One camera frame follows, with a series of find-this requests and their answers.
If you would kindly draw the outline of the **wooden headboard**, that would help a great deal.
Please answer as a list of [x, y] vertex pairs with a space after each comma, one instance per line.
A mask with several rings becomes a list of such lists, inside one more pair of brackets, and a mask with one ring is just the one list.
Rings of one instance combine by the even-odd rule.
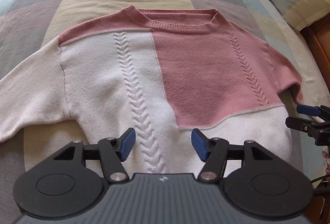
[[306, 8], [304, 15], [308, 16], [308, 21], [300, 33], [329, 85], [329, 0], [304, 0], [297, 7]]

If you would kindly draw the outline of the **pink and white knit sweater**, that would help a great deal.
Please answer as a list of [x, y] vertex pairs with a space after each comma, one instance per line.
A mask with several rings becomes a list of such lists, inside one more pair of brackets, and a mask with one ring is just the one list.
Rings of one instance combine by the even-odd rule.
[[75, 120], [89, 143], [137, 134], [127, 170], [198, 173], [200, 129], [254, 140], [292, 160], [280, 93], [303, 101], [303, 80], [267, 42], [210, 10], [128, 6], [55, 37], [1, 80], [1, 140]]

